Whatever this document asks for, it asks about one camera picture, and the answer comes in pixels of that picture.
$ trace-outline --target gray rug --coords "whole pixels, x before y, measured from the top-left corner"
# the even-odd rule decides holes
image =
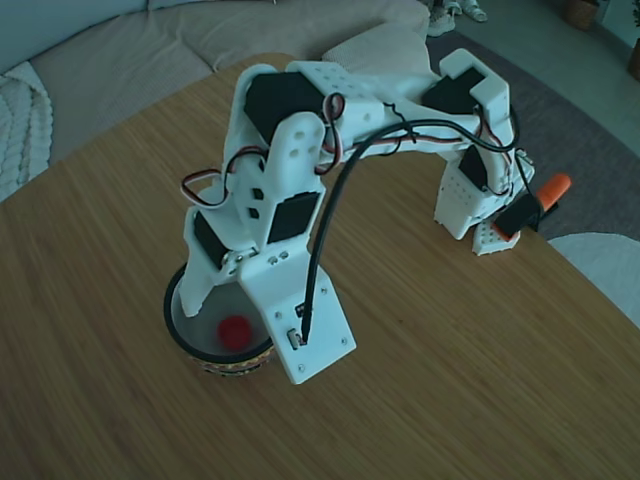
[[[432,68],[458,48],[469,50],[511,85],[522,123],[521,147],[536,164],[533,186],[566,172],[573,187],[540,226],[546,238],[618,233],[640,240],[640,158],[596,121],[503,57],[452,32],[427,40]]]

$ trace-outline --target white cushion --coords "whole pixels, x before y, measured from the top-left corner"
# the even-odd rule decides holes
[[[425,37],[406,25],[386,23],[332,48],[322,56],[351,73],[431,73]]]
[[[417,0],[216,1],[153,11],[160,28],[218,70],[259,53],[319,59],[359,33],[398,22],[426,39],[429,10]]]

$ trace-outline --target sofa cushion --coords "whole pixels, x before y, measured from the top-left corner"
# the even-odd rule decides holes
[[[424,38],[398,23],[356,35],[326,52],[322,60],[363,75],[432,74]]]
[[[215,1],[115,18],[32,63],[54,107],[52,162],[142,108],[219,69],[265,52],[319,59],[386,21],[426,36],[416,0]]]
[[[249,0],[149,0],[149,9],[157,10],[158,8],[176,7],[178,5],[184,5],[185,3],[223,2],[223,1],[236,2],[236,1],[249,1]],[[276,0],[253,0],[253,1],[271,2],[273,4],[276,3]]]
[[[0,73],[109,18],[143,10],[146,0],[0,2]]]
[[[159,28],[181,38],[214,70],[267,52],[319,59],[385,22],[400,22],[426,38],[429,25],[429,11],[417,0],[217,1],[153,14]]]
[[[205,62],[147,17],[115,18],[32,60],[53,103],[52,163],[211,74]]]

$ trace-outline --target wooden table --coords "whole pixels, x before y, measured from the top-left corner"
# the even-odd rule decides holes
[[[285,65],[286,57],[255,61]],[[367,159],[323,257],[358,349],[294,387],[165,330],[178,182],[220,160],[248,62],[0,205],[0,468],[17,479],[637,479],[640,332],[542,238],[477,258],[432,220],[438,157]]]

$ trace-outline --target robotic arm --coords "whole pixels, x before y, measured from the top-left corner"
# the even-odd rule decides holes
[[[222,171],[183,182],[195,204],[184,230],[184,313],[195,316],[212,288],[239,282],[289,378],[301,383],[356,346],[322,268],[305,298],[307,243],[326,193],[323,174],[370,155],[438,153],[447,166],[435,220],[456,239],[528,188],[534,169],[514,157],[508,84],[464,50],[445,58],[441,71],[442,78],[363,76],[324,62],[293,62],[285,72],[269,65],[246,70],[235,91]],[[219,178],[195,194],[188,183],[203,176]],[[504,240],[481,230],[474,239],[478,254],[512,248],[519,239],[519,233]],[[311,303],[313,310],[305,311]],[[307,338],[311,315],[317,321]]]

